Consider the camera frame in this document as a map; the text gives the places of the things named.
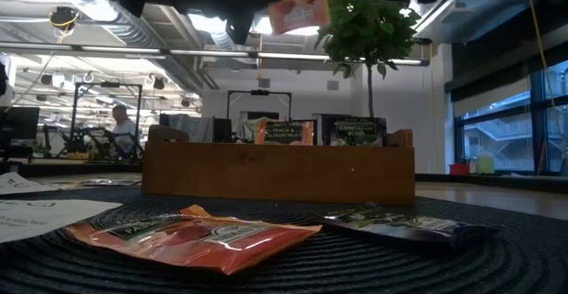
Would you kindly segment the green plant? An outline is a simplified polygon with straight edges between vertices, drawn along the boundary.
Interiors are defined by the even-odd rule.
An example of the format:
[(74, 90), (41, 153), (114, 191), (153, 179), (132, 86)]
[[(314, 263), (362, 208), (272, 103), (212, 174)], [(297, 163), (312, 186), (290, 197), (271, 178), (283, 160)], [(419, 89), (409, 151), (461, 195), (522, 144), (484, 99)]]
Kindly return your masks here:
[(333, 72), (349, 78), (360, 64), (367, 71), (367, 104), (375, 115), (373, 73), (385, 77), (397, 60), (415, 44), (415, 26), (421, 16), (402, 3), (387, 0), (330, 0), (330, 23), (319, 29), (316, 47), (322, 47)]

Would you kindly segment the person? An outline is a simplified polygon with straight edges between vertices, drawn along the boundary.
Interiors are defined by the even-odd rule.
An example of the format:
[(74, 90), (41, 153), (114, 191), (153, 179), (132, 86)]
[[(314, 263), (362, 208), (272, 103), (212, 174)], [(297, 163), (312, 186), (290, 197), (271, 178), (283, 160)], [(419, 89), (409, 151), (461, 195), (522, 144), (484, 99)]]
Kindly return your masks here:
[(115, 126), (112, 130), (114, 142), (125, 153), (128, 154), (135, 146), (138, 129), (136, 124), (128, 117), (127, 109), (123, 105), (113, 107), (112, 115)]

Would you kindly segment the round black ceiling device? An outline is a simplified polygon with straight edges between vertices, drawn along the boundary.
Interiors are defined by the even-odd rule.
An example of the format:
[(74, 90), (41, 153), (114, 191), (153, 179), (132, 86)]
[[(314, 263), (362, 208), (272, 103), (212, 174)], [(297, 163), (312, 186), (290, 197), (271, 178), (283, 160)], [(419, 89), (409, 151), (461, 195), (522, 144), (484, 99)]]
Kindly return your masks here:
[(50, 13), (48, 20), (54, 28), (63, 32), (70, 32), (74, 29), (80, 13), (71, 7), (58, 6)]

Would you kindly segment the grey chair back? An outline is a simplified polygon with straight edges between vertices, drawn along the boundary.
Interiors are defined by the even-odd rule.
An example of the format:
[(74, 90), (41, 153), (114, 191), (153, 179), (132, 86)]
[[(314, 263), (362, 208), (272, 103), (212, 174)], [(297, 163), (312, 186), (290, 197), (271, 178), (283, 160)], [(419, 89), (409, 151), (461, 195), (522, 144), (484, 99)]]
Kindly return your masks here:
[(189, 115), (169, 115), (170, 127), (184, 131), (188, 134), (191, 142), (212, 143), (213, 124), (212, 118), (191, 117)]

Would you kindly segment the round dark woven placemat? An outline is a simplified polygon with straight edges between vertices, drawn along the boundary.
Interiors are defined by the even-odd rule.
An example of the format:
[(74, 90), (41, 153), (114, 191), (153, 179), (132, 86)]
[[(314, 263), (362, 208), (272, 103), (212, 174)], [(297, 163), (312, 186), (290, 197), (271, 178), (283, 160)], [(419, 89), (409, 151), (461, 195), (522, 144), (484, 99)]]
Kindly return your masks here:
[(335, 228), (238, 274), (166, 266), (64, 230), (0, 244), (0, 293), (568, 294), (568, 220), (419, 198), (420, 215), (496, 226), (461, 253)]

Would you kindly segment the bright ceiling light panel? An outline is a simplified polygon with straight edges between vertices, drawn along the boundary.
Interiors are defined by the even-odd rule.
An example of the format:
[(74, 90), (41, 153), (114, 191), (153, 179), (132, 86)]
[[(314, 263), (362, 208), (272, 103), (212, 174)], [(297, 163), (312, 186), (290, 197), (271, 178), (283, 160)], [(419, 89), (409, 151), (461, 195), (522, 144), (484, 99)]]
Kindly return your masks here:
[[(189, 20), (192, 22), (193, 27), (200, 31), (208, 33), (221, 33), (225, 32), (226, 20), (221, 20), (218, 17), (208, 18), (200, 14), (189, 14)], [(272, 33), (272, 26), (267, 16), (257, 16), (253, 19), (250, 32), (270, 35)], [(315, 36), (318, 34), (319, 27), (311, 26), (305, 28), (298, 28), (287, 32), (287, 35), (294, 36)]]

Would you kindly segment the wooden three-compartment tea tray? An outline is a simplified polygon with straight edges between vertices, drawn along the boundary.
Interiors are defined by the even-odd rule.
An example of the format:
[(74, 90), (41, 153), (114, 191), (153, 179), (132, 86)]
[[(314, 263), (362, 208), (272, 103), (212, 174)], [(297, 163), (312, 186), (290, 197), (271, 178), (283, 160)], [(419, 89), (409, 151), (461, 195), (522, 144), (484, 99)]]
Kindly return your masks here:
[(142, 166), (146, 194), (314, 203), (414, 203), (413, 133), (384, 147), (195, 143), (150, 129)]

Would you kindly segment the black monitor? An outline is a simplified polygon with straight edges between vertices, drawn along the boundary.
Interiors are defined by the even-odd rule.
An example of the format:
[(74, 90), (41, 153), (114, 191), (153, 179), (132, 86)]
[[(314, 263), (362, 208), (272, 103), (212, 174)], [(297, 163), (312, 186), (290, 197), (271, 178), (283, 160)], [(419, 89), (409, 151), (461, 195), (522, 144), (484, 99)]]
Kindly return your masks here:
[(39, 107), (0, 106), (0, 157), (28, 157), (36, 141)]

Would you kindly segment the black robot station frame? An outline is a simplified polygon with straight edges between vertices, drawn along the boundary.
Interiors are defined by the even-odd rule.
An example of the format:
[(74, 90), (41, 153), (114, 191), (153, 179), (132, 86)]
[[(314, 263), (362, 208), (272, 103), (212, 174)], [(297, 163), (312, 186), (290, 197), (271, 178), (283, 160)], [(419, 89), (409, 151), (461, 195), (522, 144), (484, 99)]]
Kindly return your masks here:
[(89, 90), (94, 87), (98, 86), (101, 88), (120, 88), (127, 87), (127, 88), (137, 88), (138, 94), (136, 98), (137, 107), (136, 107), (136, 122), (135, 122), (135, 134), (130, 135), (130, 139), (132, 140), (132, 149), (130, 151), (130, 159), (132, 161), (139, 159), (138, 151), (141, 149), (139, 145), (139, 120), (140, 120), (140, 111), (142, 105), (142, 97), (143, 97), (143, 87), (140, 84), (127, 84), (127, 83), (120, 83), (120, 82), (111, 82), (111, 81), (103, 81), (103, 82), (93, 82), (93, 83), (86, 83), (86, 82), (79, 82), (75, 84), (75, 91), (74, 91), (74, 100), (72, 105), (72, 117), (71, 117), (71, 125), (70, 125), (70, 132), (69, 132), (69, 139), (70, 142), (67, 144), (67, 151), (68, 152), (78, 152), (78, 145), (75, 143), (77, 139), (83, 139), (83, 135), (79, 133), (79, 131), (75, 128), (76, 123), (76, 116), (77, 116), (77, 108), (79, 100), (85, 95), (89, 93)]

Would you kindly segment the green container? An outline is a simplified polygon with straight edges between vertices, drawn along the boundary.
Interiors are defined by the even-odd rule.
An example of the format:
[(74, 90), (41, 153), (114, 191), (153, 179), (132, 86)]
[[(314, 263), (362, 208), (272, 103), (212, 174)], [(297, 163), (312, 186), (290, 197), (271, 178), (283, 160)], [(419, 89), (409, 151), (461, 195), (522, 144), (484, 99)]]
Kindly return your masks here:
[(477, 158), (477, 174), (494, 174), (495, 166), (493, 156), (482, 154)]

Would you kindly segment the silver ceiling duct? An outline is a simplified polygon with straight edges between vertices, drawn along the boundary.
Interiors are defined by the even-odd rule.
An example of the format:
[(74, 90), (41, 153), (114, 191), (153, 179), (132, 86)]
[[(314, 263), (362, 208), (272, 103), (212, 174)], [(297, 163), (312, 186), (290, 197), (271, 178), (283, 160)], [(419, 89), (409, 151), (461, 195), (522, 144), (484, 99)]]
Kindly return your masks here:
[[(71, 3), (91, 19), (109, 23), (106, 30), (123, 44), (132, 47), (165, 48), (165, 42), (142, 19), (109, 0), (71, 0)], [(180, 59), (167, 56), (165, 59), (150, 59), (162, 68), (183, 90), (202, 93), (204, 89), (216, 89), (216, 84), (207, 74), (186, 67)]]

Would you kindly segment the white orange Tazo tea packet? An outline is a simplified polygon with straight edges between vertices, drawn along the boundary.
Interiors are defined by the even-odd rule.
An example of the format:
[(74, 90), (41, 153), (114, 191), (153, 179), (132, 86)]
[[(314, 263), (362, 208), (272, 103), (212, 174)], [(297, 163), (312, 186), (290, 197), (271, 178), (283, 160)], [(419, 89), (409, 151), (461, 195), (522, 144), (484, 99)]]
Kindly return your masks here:
[(0, 195), (15, 195), (60, 190), (60, 186), (45, 185), (21, 177), (17, 172), (0, 175)]
[(0, 200), (0, 243), (36, 237), (122, 206), (90, 200)]

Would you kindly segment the long ceiling light strip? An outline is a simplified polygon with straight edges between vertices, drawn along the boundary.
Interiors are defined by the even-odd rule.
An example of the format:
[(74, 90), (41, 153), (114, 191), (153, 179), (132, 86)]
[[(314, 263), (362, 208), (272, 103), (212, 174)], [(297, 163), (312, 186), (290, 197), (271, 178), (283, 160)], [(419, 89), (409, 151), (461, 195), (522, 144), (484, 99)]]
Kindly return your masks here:
[(157, 58), (164, 60), (168, 56), (192, 56), (228, 59), (254, 59), (254, 60), (304, 60), (330, 62), (327, 55), (302, 54), (285, 52), (258, 52), (258, 51), (220, 51), (200, 49), (166, 49), (123, 47), (103, 45), (80, 45), (80, 44), (42, 44), (42, 43), (19, 43), (0, 41), (0, 49), (10, 51), (28, 52), (85, 52), (89, 54), (119, 54), (124, 56)]

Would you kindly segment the white garment on chair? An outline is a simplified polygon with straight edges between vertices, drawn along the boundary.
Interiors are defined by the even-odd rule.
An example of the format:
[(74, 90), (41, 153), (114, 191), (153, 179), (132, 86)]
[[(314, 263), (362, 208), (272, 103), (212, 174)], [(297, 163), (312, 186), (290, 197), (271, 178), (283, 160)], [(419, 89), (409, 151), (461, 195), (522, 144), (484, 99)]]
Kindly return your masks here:
[(257, 119), (244, 119), (240, 118), (235, 126), (235, 132), (246, 141), (254, 142), (256, 137), (256, 128), (259, 123), (265, 123), (268, 121), (266, 117), (260, 117)]

